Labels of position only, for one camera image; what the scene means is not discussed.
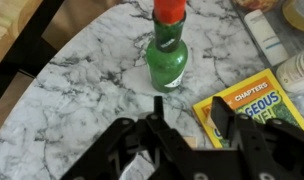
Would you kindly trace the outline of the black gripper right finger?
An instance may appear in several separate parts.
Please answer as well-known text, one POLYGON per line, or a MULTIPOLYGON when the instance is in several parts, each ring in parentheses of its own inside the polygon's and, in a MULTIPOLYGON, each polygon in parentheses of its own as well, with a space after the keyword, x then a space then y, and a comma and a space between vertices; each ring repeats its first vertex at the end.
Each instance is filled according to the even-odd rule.
POLYGON ((216 129, 226 140, 232 139, 234 117, 234 110, 224 101, 222 97, 214 96, 212 98, 211 118, 216 126, 216 129))

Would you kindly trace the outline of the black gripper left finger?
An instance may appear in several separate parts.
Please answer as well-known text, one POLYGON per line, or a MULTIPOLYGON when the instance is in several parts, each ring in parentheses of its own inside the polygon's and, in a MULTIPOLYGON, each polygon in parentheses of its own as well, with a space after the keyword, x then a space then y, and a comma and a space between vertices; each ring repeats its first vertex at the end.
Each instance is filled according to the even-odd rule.
POLYGON ((154 113, 158 117, 164 118, 164 108, 163 108, 163 97, 162 96, 154 97, 154 113))

